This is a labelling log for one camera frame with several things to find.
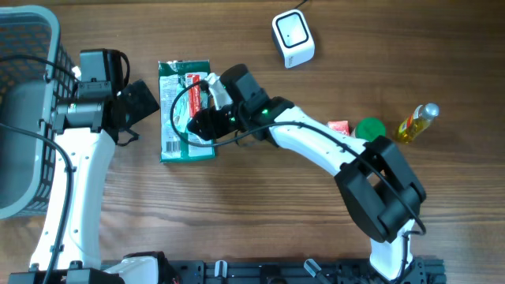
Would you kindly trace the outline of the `green sponge pack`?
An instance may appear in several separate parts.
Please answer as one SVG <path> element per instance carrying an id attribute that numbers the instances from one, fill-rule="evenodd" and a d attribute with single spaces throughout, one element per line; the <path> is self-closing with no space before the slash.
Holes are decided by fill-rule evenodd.
<path id="1" fill-rule="evenodd" d="M 209 107 L 207 92 L 196 86 L 181 98 L 177 95 L 187 86 L 203 80 L 210 74 L 210 62 L 172 61 L 160 62 L 159 100 L 161 106 L 161 163 L 187 163 L 213 159 L 215 150 L 208 141 L 188 130 L 188 124 L 199 111 Z"/>

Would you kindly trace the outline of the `sponge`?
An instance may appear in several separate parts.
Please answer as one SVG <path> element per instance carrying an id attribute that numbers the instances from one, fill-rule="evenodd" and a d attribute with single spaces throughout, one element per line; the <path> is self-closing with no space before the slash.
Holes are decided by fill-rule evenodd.
<path id="1" fill-rule="evenodd" d="M 348 121 L 329 121 L 327 123 L 327 127 L 336 131 L 337 133 L 341 133 L 342 135 L 350 135 L 350 127 Z"/>

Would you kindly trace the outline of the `green lid jar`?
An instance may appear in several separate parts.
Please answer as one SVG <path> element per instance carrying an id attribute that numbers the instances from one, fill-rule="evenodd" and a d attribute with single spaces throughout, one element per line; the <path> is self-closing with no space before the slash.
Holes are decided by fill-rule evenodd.
<path id="1" fill-rule="evenodd" d="M 378 136 L 386 136 L 386 127 L 378 118 L 364 118 L 357 123 L 350 135 L 373 142 Z"/>

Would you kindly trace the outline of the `yellow dish soap bottle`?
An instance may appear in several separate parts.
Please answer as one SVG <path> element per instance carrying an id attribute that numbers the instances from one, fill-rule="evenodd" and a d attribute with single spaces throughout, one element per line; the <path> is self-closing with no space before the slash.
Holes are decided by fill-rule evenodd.
<path id="1" fill-rule="evenodd" d="M 419 105 L 414 112 L 400 124 L 395 134 L 398 142 L 408 144 L 426 130 L 439 116 L 440 109 L 435 103 Z"/>

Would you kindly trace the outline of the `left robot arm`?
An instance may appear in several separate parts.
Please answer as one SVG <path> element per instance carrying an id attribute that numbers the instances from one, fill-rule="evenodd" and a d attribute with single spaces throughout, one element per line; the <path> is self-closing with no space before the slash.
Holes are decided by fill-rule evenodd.
<path id="1" fill-rule="evenodd" d="M 132 270 L 102 268 L 99 220 L 107 169 L 119 135 L 153 114 L 159 104 L 147 85 L 129 81 L 130 64 L 119 50 L 80 53 L 80 78 L 71 96 L 55 107 L 53 138 L 44 143 L 56 152 L 49 208 L 27 272 L 11 283 L 125 283 L 131 278 L 156 281 L 159 261 L 143 256 Z"/>

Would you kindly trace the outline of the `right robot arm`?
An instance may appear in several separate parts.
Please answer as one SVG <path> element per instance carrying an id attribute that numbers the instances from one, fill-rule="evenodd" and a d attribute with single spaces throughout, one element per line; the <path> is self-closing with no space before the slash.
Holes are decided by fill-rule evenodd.
<path id="1" fill-rule="evenodd" d="M 225 71 L 219 83 L 233 103 L 236 128 L 333 176 L 350 217 L 371 239 L 370 264 L 383 279 L 401 282 L 413 260 L 410 238 L 426 232 L 419 219 L 426 193 L 395 143 L 329 129 L 291 101 L 269 97 L 243 64 Z"/>

